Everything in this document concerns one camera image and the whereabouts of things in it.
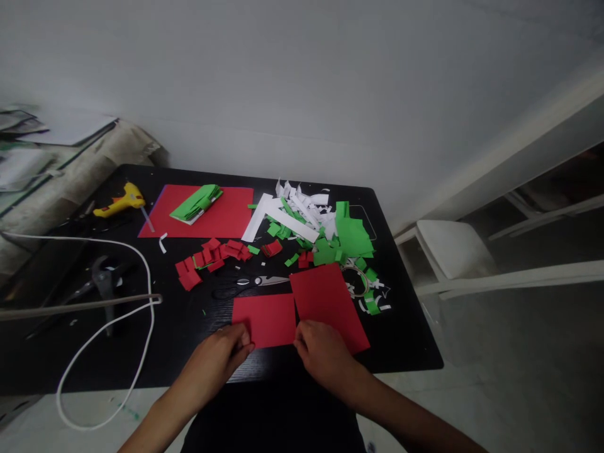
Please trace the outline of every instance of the tabletop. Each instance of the tabletop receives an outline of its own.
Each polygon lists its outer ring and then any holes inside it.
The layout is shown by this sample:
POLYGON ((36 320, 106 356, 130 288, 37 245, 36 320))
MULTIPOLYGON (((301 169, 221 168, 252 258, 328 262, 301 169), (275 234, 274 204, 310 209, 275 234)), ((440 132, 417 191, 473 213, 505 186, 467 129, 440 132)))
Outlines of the tabletop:
MULTIPOLYGON (((97 206, 110 204, 112 197, 123 194, 123 187, 128 181, 138 186, 150 209, 165 184, 251 187, 254 189, 254 203, 258 202, 262 193, 274 194, 276 185, 276 179, 122 165, 99 186, 82 205, 82 209, 92 200, 96 201, 97 206)), ((366 187, 324 183, 302 182, 301 187, 306 194, 329 189, 330 205, 334 207, 336 201, 350 202, 350 216, 363 218, 367 232, 374 239, 375 258, 367 261, 377 272, 380 281, 391 288, 386 303, 392 308, 376 316, 361 311, 351 299, 371 344, 369 349, 358 353, 355 358, 373 373, 442 368, 439 350, 375 192, 366 187)), ((230 323, 233 301, 212 300, 214 276, 207 269, 200 272, 204 281, 191 292, 187 292, 178 280, 174 264, 201 251, 201 244, 205 240, 166 238, 164 245, 167 253, 163 254, 157 238, 137 238, 145 221, 139 210, 126 210, 119 215, 124 219, 122 225, 92 237, 125 242, 140 250, 147 259, 153 292, 161 293, 164 302, 155 306, 155 327, 137 387, 169 386, 195 347, 208 335, 230 323)), ((265 220, 257 235, 262 237, 254 242, 258 248, 274 240, 266 233, 267 226, 268 221, 265 220)), ((226 265, 238 265, 256 275, 286 277, 299 272, 296 264, 291 268, 283 264, 297 251, 298 244, 295 241, 282 243, 283 252, 273 258, 260 254, 245 263, 231 259, 226 261, 226 265)), ((135 264, 133 270, 124 276, 124 284, 116 289, 117 297, 147 291, 145 269, 134 252, 119 245, 89 243, 62 289, 65 294, 90 278, 89 267, 100 255, 135 264)), ((240 296, 289 292, 291 286, 286 282, 252 288, 240 296)), ((99 299, 99 296, 92 294, 89 299, 99 299)), ((144 303, 146 301, 116 306, 115 316, 123 315, 144 303)), ((3 370, 0 374, 0 394, 54 393, 71 358, 104 325, 105 320, 102 309, 70 313, 51 330, 25 340, 24 334, 34 322, 19 320, 0 323, 0 361, 3 370)), ((64 391, 128 388, 140 361, 149 324, 150 312, 145 309, 115 324, 112 337, 99 336, 73 366, 64 391)), ((294 379, 304 373, 295 348, 286 345, 253 351, 231 381, 294 379)))

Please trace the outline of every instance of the red paper sheet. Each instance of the red paper sheet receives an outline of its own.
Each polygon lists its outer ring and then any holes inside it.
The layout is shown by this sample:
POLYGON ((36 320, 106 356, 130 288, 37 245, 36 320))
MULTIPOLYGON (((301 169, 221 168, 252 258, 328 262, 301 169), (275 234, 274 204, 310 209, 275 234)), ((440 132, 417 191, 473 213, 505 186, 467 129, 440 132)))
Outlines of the red paper sheet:
POLYGON ((239 250, 233 249, 232 247, 229 247, 228 245, 224 248, 223 253, 226 256, 232 256, 233 258, 239 259, 239 250))
POLYGON ((211 262, 214 261, 214 257, 212 256, 212 252, 210 252, 208 249, 202 251, 201 253, 203 255, 203 262, 204 262, 204 266, 206 264, 210 264, 211 262))
POLYGON ((237 250, 241 250, 241 248, 243 247, 243 244, 241 242, 234 241, 232 239, 229 239, 229 241, 226 244, 229 247, 231 247, 232 249, 237 249, 237 250))
POLYGON ((251 257, 254 256, 247 247, 242 248, 240 254, 243 261, 248 261, 251 257))
POLYGON ((193 257, 186 257, 184 260, 184 265, 187 267, 187 272, 195 270, 195 263, 193 262, 193 257))
POLYGON ((149 214, 155 233, 147 224, 138 237, 240 238, 252 218, 247 207, 254 200, 254 190, 245 187, 222 187, 220 198, 193 225, 173 219, 170 214, 200 186, 167 184, 149 214))
POLYGON ((240 322, 246 325, 256 349, 292 344, 296 338, 293 294, 235 298, 233 324, 240 322))
POLYGON ((223 267, 225 265, 225 262, 222 260, 218 260, 216 261, 214 264, 211 264, 208 266, 208 270, 210 272, 214 272, 217 269, 220 269, 221 267, 223 267))
POLYGON ((220 241, 216 238, 212 238, 203 244, 204 250, 205 249, 216 250, 218 247, 220 247, 220 241))
POLYGON ((210 253, 212 253, 212 259, 214 262, 222 260, 222 256, 220 255, 220 249, 214 249, 210 253))
POLYGON ((195 260, 195 264, 197 264, 197 267, 204 267, 206 265, 206 260, 203 257, 203 253, 201 252, 197 252, 196 254, 194 254, 193 259, 195 260))
POLYGON ((199 283, 201 283, 203 281, 201 279, 201 277, 199 276, 199 274, 197 273, 197 271, 195 271, 195 269, 193 269, 192 271, 189 271, 187 274, 179 277, 178 280, 181 281, 182 286, 187 291, 192 290, 193 287, 195 287, 195 285, 198 285, 199 283))
POLYGON ((176 272, 178 272, 179 277, 185 276, 189 272, 189 269, 187 269, 184 261, 176 263, 176 272))
POLYGON ((356 354, 370 347, 337 263, 289 276, 300 320, 329 324, 356 354))
POLYGON ((278 254, 281 250, 283 250, 283 246, 279 239, 275 239, 275 242, 271 242, 270 244, 263 245, 262 251, 269 258, 278 254))

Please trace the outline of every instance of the white cord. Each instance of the white cord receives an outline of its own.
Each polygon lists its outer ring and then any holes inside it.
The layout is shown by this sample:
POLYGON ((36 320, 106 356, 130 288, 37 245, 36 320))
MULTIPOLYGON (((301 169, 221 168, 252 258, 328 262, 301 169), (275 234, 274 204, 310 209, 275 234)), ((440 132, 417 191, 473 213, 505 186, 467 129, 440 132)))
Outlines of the white cord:
MULTIPOLYGON (((129 249, 134 250, 138 256, 140 256, 140 258, 143 260, 143 264, 145 265, 145 269, 147 270, 147 289, 149 294, 151 293, 151 271, 149 270, 149 265, 147 264, 147 260, 145 259, 145 257, 143 256, 143 254, 141 252, 138 251, 138 249, 136 249, 135 247, 132 247, 131 245, 127 244, 127 243, 123 243, 123 242, 117 242, 117 241, 111 241, 111 240, 106 240, 106 239, 91 239, 91 238, 77 238, 77 237, 60 237, 60 236, 30 236, 30 235, 22 235, 22 234, 16 234, 16 233, 4 233, 6 235, 9 236, 14 236, 14 237, 22 237, 22 238, 30 238, 30 239, 57 239, 57 240, 83 240, 83 241, 92 241, 92 242, 106 242, 106 243, 114 243, 114 244, 118 244, 118 245, 124 245, 125 247, 128 247, 129 249)), ((93 431, 96 430, 98 428, 101 428, 103 426, 105 426, 107 423, 109 423, 110 421, 113 420, 113 418, 119 414, 119 412, 122 410, 122 408, 126 405, 126 402, 128 401, 130 394, 132 393, 132 390, 134 389, 134 385, 136 385, 137 381, 138 381, 138 375, 140 374, 140 371, 143 368, 143 363, 145 362, 145 356, 147 355, 147 349, 149 347, 149 342, 151 340, 151 334, 153 333, 153 325, 155 324, 155 310, 153 309, 153 305, 157 305, 161 302, 158 301, 153 301, 151 298, 149 298, 149 302, 143 306, 138 307, 135 310, 132 310, 129 313, 126 313, 123 316, 120 316, 119 318, 114 319, 113 321, 108 322, 107 324, 105 324, 103 327, 101 327, 92 337, 90 337, 90 339, 84 343, 84 345, 80 348, 80 350, 78 352, 75 353, 74 358, 71 359, 71 362, 69 362, 69 365, 67 366, 65 372, 63 373, 63 376, 61 377, 61 380, 59 382, 59 386, 57 388, 57 394, 56 394, 56 403, 57 403, 57 411, 59 412, 59 417, 61 418, 61 420, 63 420, 63 422, 70 428, 73 428, 74 430, 78 430, 78 431, 93 431), (80 425, 76 425, 74 422, 72 422, 71 420, 69 420, 69 418, 67 418, 67 415, 65 414, 65 412, 63 411, 63 406, 61 404, 61 391, 63 390, 63 383, 65 382, 65 379, 67 378, 67 375, 69 374, 69 371, 71 370, 71 367, 74 365, 74 363, 76 362, 77 358, 80 356, 80 354, 82 353, 82 351, 84 351, 84 349, 86 349, 86 347, 98 336, 100 335, 107 327, 109 327, 110 325, 121 321, 122 319, 128 318, 130 315, 134 315, 136 312, 149 307, 151 309, 151 326, 149 326, 149 333, 147 335, 147 341, 145 342, 145 347, 143 348, 143 355, 140 358, 140 363, 138 364, 138 370, 137 373, 134 376, 134 380, 132 381, 132 385, 130 386, 130 389, 128 390, 128 393, 126 394, 126 398, 124 398, 124 400, 122 401, 121 405, 118 407, 118 409, 113 413, 113 415, 111 415, 107 420, 105 420, 103 423, 100 423, 99 425, 95 425, 95 426, 91 426, 91 427, 86 427, 86 426, 80 426, 80 425)))

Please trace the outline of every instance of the gray floor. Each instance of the gray floor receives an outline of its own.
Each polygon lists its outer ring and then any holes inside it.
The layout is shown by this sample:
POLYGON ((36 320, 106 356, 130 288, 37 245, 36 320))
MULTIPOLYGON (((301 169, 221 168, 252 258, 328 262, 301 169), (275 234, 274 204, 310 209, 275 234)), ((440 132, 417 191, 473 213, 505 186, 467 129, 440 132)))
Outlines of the gray floor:
MULTIPOLYGON (((493 212, 467 219, 492 233, 493 212)), ((505 271, 604 259, 604 210, 567 219, 518 238, 490 243, 505 271)), ((477 440, 490 452, 596 452, 604 448, 603 283, 512 289, 449 301, 421 299, 445 367, 378 377, 477 440)), ((115 451, 163 389, 135 391, 118 419, 95 432, 75 432, 46 396, 0 434, 5 452, 115 451)), ((98 422, 123 392, 65 396, 69 413, 98 422)), ((378 452, 401 452, 394 438, 359 417, 378 452)), ((177 452, 182 435, 169 451, 177 452)))

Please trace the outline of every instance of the black scissors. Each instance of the black scissors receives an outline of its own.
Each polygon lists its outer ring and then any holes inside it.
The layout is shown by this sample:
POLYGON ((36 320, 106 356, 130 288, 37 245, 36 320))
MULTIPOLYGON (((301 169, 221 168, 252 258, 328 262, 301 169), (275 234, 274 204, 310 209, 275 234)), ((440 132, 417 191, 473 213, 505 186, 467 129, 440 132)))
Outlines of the black scissors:
POLYGON ((216 278, 220 288, 212 291, 212 298, 219 301, 231 300, 246 289, 289 281, 285 277, 254 276, 242 271, 228 272, 226 270, 219 272, 216 278))

